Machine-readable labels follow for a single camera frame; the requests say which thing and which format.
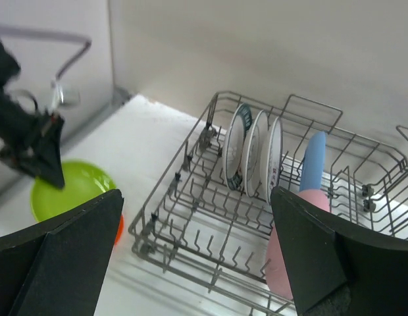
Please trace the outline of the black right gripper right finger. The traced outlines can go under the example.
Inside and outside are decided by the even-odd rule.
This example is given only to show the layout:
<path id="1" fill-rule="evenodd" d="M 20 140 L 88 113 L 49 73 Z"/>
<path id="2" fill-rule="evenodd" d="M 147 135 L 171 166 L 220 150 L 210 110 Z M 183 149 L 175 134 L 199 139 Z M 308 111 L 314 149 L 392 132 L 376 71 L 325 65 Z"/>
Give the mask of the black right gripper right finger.
<path id="1" fill-rule="evenodd" d="M 279 186 L 270 198 L 298 315 L 408 315 L 408 240 L 347 221 Z"/>

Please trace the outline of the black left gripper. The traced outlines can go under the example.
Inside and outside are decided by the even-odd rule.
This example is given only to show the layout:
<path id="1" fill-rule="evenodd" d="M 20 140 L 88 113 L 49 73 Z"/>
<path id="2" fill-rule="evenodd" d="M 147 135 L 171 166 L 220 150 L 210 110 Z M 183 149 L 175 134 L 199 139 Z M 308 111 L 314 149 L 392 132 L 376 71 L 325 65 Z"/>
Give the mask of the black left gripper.
<path id="1" fill-rule="evenodd" d="M 61 163 L 61 134 L 64 118 L 58 113 L 38 113 L 33 125 L 19 138 L 4 141 L 0 161 L 8 167 L 32 178 L 41 178 L 57 189 L 65 180 Z"/>

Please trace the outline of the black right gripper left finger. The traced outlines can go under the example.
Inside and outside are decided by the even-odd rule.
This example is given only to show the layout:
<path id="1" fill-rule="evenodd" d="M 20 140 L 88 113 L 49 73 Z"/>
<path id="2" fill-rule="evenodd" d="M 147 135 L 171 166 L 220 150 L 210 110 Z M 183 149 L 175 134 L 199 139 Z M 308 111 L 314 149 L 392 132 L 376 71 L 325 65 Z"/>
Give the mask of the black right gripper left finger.
<path id="1" fill-rule="evenodd" d="M 109 190 L 0 237 L 0 315 L 93 315 L 123 204 Z"/>

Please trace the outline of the pink plate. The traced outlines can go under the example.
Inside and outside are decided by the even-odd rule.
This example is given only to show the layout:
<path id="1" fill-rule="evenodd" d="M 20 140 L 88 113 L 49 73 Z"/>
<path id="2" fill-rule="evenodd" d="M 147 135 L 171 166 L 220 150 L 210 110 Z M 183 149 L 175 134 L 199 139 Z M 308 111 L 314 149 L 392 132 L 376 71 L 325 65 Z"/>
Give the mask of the pink plate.
<path id="1" fill-rule="evenodd" d="M 318 208 L 330 212 L 330 203 L 326 194 L 321 189 L 308 189 L 298 193 L 298 196 Z M 265 277 L 268 289 L 287 300 L 293 300 L 284 258 L 280 247 L 275 226 L 272 228 L 268 241 L 265 267 Z"/>

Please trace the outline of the orange plate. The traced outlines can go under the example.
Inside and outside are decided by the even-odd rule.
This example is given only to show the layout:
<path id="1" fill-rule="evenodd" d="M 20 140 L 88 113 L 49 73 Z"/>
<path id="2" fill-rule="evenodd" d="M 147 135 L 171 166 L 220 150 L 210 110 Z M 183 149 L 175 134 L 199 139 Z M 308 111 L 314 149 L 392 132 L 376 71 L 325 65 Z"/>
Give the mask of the orange plate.
<path id="1" fill-rule="evenodd" d="M 119 225 L 118 225 L 118 230 L 117 230 L 117 233 L 116 233 L 114 246 L 116 246 L 119 243 L 123 232 L 124 232 L 124 216 L 121 215 Z"/>

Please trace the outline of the blue plate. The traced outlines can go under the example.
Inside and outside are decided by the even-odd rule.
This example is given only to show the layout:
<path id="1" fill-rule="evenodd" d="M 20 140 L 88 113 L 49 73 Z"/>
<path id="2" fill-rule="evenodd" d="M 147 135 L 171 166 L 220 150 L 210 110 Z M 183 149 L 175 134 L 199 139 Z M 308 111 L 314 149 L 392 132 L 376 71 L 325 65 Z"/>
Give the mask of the blue plate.
<path id="1" fill-rule="evenodd" d="M 314 134 L 305 150 L 299 191 L 318 190 L 322 184 L 326 152 L 326 133 Z"/>

